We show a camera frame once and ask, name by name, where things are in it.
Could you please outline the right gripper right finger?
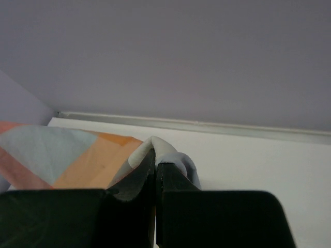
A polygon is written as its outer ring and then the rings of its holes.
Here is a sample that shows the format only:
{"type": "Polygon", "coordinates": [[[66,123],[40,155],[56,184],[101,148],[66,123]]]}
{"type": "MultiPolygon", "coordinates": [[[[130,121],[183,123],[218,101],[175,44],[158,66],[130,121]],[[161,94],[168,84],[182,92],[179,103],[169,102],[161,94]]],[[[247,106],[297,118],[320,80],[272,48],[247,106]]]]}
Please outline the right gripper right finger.
{"type": "Polygon", "coordinates": [[[156,170],[159,247],[295,247],[280,201],[266,191],[202,191],[174,164],[156,170]]]}

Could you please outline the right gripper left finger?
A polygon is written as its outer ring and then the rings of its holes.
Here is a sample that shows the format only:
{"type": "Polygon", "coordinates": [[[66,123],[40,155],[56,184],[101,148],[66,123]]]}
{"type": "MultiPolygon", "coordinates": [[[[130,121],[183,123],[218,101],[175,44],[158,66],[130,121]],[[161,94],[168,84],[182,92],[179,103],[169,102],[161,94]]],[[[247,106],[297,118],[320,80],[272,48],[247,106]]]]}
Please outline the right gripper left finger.
{"type": "Polygon", "coordinates": [[[1,247],[152,247],[155,152],[107,189],[1,195],[1,247]]]}

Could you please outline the orange grey checked cloth napkin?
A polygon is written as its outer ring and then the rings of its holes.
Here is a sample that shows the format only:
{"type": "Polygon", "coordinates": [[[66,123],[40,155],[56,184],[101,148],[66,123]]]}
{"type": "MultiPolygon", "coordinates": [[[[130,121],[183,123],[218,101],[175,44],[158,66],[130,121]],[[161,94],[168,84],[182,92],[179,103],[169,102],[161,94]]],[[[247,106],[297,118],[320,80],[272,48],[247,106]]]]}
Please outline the orange grey checked cloth napkin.
{"type": "Polygon", "coordinates": [[[108,188],[136,169],[150,150],[152,167],[173,163],[200,187],[191,158],[165,140],[1,122],[1,191],[108,188]]]}

